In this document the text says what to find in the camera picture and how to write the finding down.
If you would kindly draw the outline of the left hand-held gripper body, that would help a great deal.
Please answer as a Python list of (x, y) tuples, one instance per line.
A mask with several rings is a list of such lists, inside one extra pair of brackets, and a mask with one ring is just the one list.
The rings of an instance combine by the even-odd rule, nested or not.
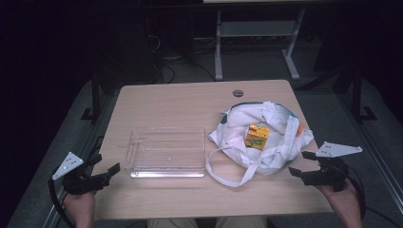
[(53, 181), (62, 180), (64, 190), (71, 195), (82, 195), (89, 192), (99, 191), (109, 186), (111, 177), (107, 172), (95, 176), (89, 175), (86, 171), (89, 167), (87, 160), (81, 159), (72, 152), (67, 156), (51, 175)]

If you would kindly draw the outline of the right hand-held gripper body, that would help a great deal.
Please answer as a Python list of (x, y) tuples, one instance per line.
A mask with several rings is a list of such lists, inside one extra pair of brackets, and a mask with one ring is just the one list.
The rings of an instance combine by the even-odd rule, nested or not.
[(331, 185), (338, 192), (344, 189), (344, 181), (349, 176), (348, 166), (343, 156), (362, 152), (360, 146), (350, 146), (338, 143), (325, 142), (316, 154), (319, 169), (317, 171), (302, 172), (301, 179), (305, 185)]

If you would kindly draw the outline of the white cloth tote bag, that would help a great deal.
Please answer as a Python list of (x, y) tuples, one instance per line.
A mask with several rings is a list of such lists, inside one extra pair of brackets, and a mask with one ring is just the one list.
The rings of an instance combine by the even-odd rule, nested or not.
[[(269, 138), (262, 150), (245, 146), (250, 124), (270, 129)], [(256, 174), (268, 176), (277, 173), (313, 141), (314, 135), (298, 116), (282, 104), (247, 102), (235, 104), (225, 110), (219, 125), (209, 134), (209, 139), (220, 152), (242, 166), (245, 173), (238, 181), (220, 177), (214, 173), (210, 163), (212, 154), (205, 158), (206, 171), (223, 185), (240, 187)]]

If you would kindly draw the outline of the yellow juice carton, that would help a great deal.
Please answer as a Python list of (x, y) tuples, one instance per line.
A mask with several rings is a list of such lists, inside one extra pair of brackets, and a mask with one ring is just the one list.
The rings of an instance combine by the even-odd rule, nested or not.
[(249, 125), (245, 137), (245, 146), (262, 150), (269, 138), (270, 129), (255, 123)]

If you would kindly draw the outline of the clear plastic container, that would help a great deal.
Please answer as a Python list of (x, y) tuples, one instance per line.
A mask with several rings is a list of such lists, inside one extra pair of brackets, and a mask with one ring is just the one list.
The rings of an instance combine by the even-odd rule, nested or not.
[(131, 178), (200, 178), (204, 156), (203, 128), (138, 127), (131, 131), (125, 170)]

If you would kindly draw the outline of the person's right hand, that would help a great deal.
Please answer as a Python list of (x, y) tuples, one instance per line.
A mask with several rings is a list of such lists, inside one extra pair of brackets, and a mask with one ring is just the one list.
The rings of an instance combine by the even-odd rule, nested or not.
[(335, 192), (330, 185), (317, 186), (317, 190), (328, 200), (335, 212), (359, 210), (357, 192), (349, 180), (344, 181), (342, 191)]

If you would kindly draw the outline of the person's left hand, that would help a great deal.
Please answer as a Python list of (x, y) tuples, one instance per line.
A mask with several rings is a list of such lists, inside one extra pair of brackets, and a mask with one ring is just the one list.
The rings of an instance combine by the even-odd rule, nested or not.
[(67, 194), (64, 199), (64, 206), (75, 218), (91, 217), (95, 210), (95, 195), (93, 193)]

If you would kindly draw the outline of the black metal stand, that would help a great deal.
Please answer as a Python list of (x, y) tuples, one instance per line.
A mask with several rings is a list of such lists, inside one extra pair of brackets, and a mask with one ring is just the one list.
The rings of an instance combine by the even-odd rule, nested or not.
[(352, 112), (355, 119), (362, 123), (363, 121), (375, 121), (376, 116), (368, 106), (361, 105), (362, 76), (358, 67), (355, 68), (352, 83)]
[(94, 72), (91, 77), (91, 108), (86, 108), (81, 119), (91, 121), (95, 124), (100, 116), (100, 85), (98, 82), (97, 72)]

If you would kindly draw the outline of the aluminium floor rail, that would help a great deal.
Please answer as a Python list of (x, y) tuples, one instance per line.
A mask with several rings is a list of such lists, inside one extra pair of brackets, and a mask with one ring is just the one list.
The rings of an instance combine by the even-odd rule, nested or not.
[(47, 176), (50, 208), (41, 228), (76, 228), (63, 206), (66, 194), (99, 191), (119, 172), (118, 163), (105, 165), (106, 158), (100, 154), (117, 98), (117, 93), (80, 95), (73, 103), (62, 123), (67, 130), (64, 135), (67, 146), (58, 147), (59, 153)]
[(337, 98), (403, 214), (403, 126), (379, 97), (365, 98), (358, 117), (347, 95)]

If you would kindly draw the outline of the white metal table frame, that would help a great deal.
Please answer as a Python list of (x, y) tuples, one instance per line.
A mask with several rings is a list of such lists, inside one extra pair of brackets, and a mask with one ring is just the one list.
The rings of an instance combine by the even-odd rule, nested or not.
[(287, 48), (281, 51), (283, 60), (293, 80), (299, 79), (292, 54), (305, 15), (305, 9), (300, 9), (294, 20), (266, 21), (228, 21), (222, 19), (222, 9), (217, 10), (216, 48), (215, 48), (215, 80), (222, 81), (221, 39), (237, 37), (288, 37)]

